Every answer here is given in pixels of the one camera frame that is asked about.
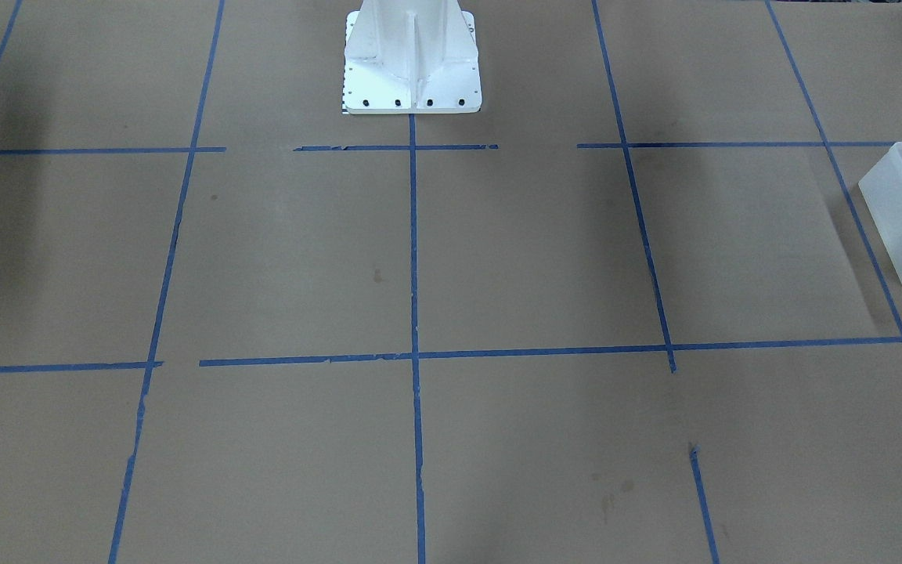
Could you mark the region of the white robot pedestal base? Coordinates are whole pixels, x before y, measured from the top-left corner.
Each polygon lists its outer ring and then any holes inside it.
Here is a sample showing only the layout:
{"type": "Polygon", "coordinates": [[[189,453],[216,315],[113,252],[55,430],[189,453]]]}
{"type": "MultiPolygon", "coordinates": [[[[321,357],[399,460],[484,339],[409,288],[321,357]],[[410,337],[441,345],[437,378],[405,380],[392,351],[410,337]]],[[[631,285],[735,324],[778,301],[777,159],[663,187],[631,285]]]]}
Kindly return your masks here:
{"type": "Polygon", "coordinates": [[[481,111],[474,14],[458,1],[364,1],[345,32],[345,114],[481,111]]]}

